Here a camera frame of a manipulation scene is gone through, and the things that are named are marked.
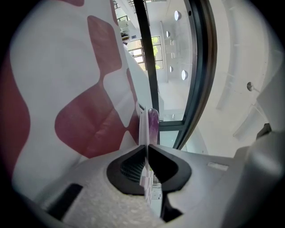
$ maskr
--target white wall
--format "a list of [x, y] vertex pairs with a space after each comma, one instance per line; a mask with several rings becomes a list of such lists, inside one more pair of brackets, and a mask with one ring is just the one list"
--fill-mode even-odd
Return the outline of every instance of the white wall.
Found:
[[256, 103], [258, 93], [249, 92], [246, 84], [251, 81], [261, 90], [272, 72], [267, 69], [269, 30], [258, 11], [243, 1], [210, 2], [217, 29], [217, 69], [198, 127], [210, 155], [233, 157], [239, 147], [255, 141], [267, 122]]
[[269, 56], [267, 70], [261, 90], [263, 90], [268, 85], [273, 76], [275, 76], [277, 71], [282, 67], [282, 65], [284, 65], [284, 49], [282, 47], [282, 44], [271, 28], [268, 28], [267, 35], [269, 42]]
[[122, 16], [125, 16], [126, 15], [126, 13], [123, 11], [123, 9], [120, 7], [120, 8], [118, 8], [118, 9], [115, 9], [115, 12], [116, 12], [116, 16], [117, 16], [117, 18], [120, 18], [120, 17], [122, 17]]
[[138, 29], [130, 29], [128, 33], [129, 33], [130, 41], [135, 41], [135, 40], [142, 38], [141, 32]]

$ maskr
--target ceiling light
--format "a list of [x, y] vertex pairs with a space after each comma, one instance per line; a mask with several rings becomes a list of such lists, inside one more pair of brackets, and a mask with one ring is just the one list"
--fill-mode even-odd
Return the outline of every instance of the ceiling light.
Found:
[[188, 78], [188, 73], [187, 73], [187, 71], [182, 70], [181, 77], [182, 77], [182, 80], [186, 80], [186, 79]]
[[249, 91], [255, 90], [255, 91], [257, 91], [257, 92], [260, 93], [260, 91], [257, 90], [257, 89], [254, 87], [254, 85], [253, 85], [253, 83], [252, 83], [251, 81], [246, 85], [246, 88], [248, 88]]
[[176, 10], [176, 11], [174, 12], [174, 18], [175, 18], [175, 20], [179, 20], [179, 19], [181, 18], [181, 13]]

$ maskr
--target maroon pattern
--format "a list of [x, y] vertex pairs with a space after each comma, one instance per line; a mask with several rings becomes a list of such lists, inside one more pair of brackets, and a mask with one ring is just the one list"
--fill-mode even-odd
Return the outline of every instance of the maroon pattern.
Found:
[[83, 6], [84, 5], [84, 0], [58, 0], [58, 1], [67, 2], [67, 3], [72, 4], [74, 6]]
[[113, 20], [114, 20], [114, 22], [115, 22], [116, 25], [119, 25], [119, 24], [118, 24], [118, 20], [117, 20], [117, 16], [116, 16], [116, 11], [115, 11], [115, 7], [114, 7], [113, 0], [110, 0], [110, 4], [111, 4], [111, 10], [112, 10]]
[[112, 26], [95, 16], [89, 16], [87, 21], [100, 79], [59, 112], [55, 131], [62, 142], [92, 158], [118, 150], [126, 130], [138, 143], [139, 119], [134, 111], [125, 128], [103, 86], [104, 77], [122, 67]]
[[148, 129], [150, 144], [157, 144], [159, 132], [159, 113], [156, 109], [149, 109], [148, 114]]
[[19, 154], [30, 131], [29, 110], [16, 85], [10, 55], [0, 72], [0, 151], [8, 175], [12, 177]]

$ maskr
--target black slot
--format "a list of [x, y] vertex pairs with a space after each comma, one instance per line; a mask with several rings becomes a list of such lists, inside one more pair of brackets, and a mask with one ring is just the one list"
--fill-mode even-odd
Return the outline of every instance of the black slot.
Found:
[[108, 180], [124, 194], [144, 195], [144, 189], [139, 182], [145, 165], [145, 156], [145, 146], [139, 146], [115, 159], [107, 167]]
[[50, 207], [48, 213], [54, 218], [61, 220], [81, 192], [82, 188], [83, 186], [76, 183], [69, 185], [59, 199], [57, 199], [55, 204]]

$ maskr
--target window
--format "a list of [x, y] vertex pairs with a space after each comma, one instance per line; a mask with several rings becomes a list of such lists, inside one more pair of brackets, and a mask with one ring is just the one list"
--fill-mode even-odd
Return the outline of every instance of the window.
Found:
[[118, 18], [117, 20], [118, 20], [118, 22], [119, 22], [119, 21], [123, 21], [123, 20], [128, 21], [129, 18], [128, 18], [127, 15], [125, 15], [125, 16], [122, 16], [122, 17]]
[[[153, 47], [153, 54], [155, 56], [155, 68], [163, 69], [163, 58], [162, 58], [160, 37], [152, 37], [151, 41]], [[138, 65], [143, 70], [147, 70], [145, 65], [145, 56], [144, 56], [142, 40], [129, 42], [127, 46], [129, 48], [129, 53], [134, 57]]]

